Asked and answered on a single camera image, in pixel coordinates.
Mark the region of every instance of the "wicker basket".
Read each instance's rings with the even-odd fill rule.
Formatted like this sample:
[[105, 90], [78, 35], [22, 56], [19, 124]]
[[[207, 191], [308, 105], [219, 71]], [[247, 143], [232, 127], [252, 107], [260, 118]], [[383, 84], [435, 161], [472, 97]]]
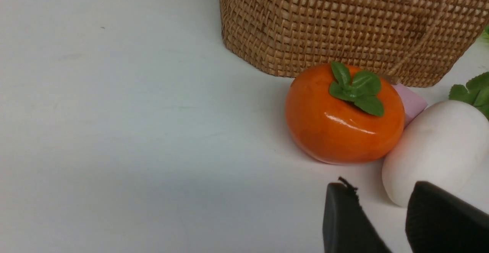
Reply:
[[226, 47], [268, 74], [339, 61], [418, 87], [440, 81], [489, 23], [489, 0], [220, 0], [220, 9]]

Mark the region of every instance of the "fake fruit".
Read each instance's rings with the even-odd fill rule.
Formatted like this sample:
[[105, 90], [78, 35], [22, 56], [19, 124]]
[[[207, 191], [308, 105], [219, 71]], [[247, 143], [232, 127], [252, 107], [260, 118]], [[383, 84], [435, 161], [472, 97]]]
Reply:
[[389, 198], [406, 207], [414, 185], [426, 180], [458, 192], [489, 151], [489, 72], [452, 86], [407, 126], [386, 155], [382, 182]]
[[336, 62], [295, 78], [285, 116], [297, 145], [330, 164], [380, 159], [396, 145], [405, 123], [401, 98], [386, 80]]

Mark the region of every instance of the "white background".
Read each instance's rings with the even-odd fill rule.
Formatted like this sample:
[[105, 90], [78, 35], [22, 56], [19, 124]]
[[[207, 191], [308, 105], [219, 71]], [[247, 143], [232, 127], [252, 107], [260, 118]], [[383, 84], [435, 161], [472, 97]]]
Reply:
[[[443, 100], [486, 65], [479, 41], [416, 91]], [[410, 252], [381, 163], [320, 164], [291, 142], [290, 82], [224, 48], [219, 0], [0, 0], [0, 251], [321, 253], [341, 175]], [[488, 174], [457, 195], [489, 211]]]

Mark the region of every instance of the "green leaf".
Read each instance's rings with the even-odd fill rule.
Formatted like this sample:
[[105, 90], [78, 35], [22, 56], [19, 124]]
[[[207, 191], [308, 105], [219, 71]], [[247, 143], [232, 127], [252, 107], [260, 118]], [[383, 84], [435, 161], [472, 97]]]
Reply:
[[487, 119], [489, 119], [489, 104], [477, 107], [477, 110], [479, 110], [482, 114], [484, 114], [484, 116], [487, 117]]
[[356, 89], [358, 95], [377, 95], [382, 89], [379, 76], [366, 70], [355, 74], [351, 86]]
[[457, 101], [462, 101], [467, 104], [474, 104], [475, 98], [477, 98], [477, 94], [479, 93], [479, 90], [467, 90], [464, 85], [453, 85], [452, 88], [450, 89], [449, 93], [449, 99], [450, 100], [457, 100]]
[[337, 82], [331, 82], [330, 95], [349, 102], [353, 102], [354, 100], [354, 97], [349, 96]]
[[384, 115], [384, 105], [377, 96], [362, 95], [356, 98], [353, 103], [368, 114], [375, 115], [376, 117], [382, 117]]
[[474, 101], [474, 107], [480, 107], [486, 104], [489, 104], [489, 87], [479, 91]]
[[333, 70], [333, 75], [338, 81], [340, 87], [346, 88], [350, 85], [350, 70], [348, 70], [348, 68], [344, 64], [339, 62], [331, 62], [331, 69]]
[[474, 89], [483, 89], [489, 86], [489, 72], [484, 72], [483, 74], [480, 74], [472, 79], [470, 79], [466, 87], [467, 89], [474, 90]]

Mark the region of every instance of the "pink block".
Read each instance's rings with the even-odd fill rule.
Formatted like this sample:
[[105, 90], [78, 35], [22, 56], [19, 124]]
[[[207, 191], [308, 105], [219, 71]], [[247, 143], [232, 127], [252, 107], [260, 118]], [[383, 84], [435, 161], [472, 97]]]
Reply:
[[411, 91], [408, 87], [402, 84], [393, 85], [394, 89], [398, 92], [402, 103], [404, 104], [404, 110], [406, 113], [405, 127], [420, 114], [426, 107], [428, 103], [421, 96], [417, 95]]

